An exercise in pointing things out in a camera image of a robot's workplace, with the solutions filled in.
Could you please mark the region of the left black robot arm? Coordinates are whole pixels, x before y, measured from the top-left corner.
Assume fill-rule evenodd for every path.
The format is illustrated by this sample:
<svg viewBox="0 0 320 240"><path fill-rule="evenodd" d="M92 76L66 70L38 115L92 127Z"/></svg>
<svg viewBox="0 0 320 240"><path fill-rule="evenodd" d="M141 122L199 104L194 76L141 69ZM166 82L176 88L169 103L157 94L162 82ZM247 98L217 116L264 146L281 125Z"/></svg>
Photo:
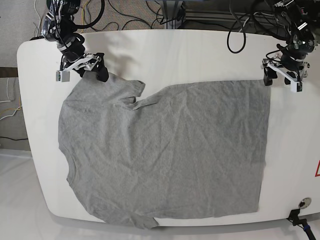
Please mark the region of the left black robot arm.
<svg viewBox="0 0 320 240"><path fill-rule="evenodd" d="M319 44L320 2L318 0L267 0L275 21L287 31L285 46L269 52L262 60L263 81L271 86L278 74L293 92L301 92L310 64L305 61Z"/></svg>

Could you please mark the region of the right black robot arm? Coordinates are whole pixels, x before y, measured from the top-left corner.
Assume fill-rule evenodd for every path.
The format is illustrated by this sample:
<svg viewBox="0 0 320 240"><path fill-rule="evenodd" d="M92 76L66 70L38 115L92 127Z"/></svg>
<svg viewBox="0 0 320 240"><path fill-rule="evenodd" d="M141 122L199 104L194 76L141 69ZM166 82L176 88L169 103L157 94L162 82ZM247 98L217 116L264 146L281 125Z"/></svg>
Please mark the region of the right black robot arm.
<svg viewBox="0 0 320 240"><path fill-rule="evenodd" d="M100 82L109 79L102 52L87 53L84 46L85 38L78 33L93 27L101 19L105 10L105 1L101 1L100 11L96 19L85 25L74 23L74 15L79 11L79 0L48 0L48 13L45 15L42 36L49 42L56 42L62 54L59 69L56 71L57 82L68 82L70 72L75 71L83 77L86 72L93 72Z"/></svg>

